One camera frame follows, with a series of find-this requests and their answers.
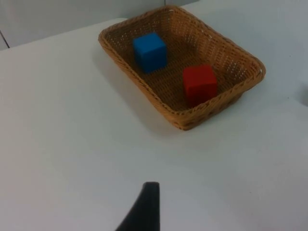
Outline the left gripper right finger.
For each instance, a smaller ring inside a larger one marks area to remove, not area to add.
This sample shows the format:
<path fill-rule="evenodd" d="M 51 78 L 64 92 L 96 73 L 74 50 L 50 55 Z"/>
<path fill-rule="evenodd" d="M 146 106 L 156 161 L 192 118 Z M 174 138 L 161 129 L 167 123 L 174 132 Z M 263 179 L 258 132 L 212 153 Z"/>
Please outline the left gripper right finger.
<path fill-rule="evenodd" d="M 301 103 L 308 106 L 308 85 L 303 84 L 301 90 Z"/>

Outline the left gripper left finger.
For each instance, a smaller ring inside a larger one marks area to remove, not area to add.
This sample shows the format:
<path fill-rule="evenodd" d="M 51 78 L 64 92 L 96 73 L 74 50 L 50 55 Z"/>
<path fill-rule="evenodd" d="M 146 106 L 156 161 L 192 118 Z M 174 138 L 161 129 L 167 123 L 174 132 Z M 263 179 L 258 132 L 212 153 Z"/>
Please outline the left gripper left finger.
<path fill-rule="evenodd" d="M 160 231 L 160 185 L 145 182 L 117 231 Z"/>

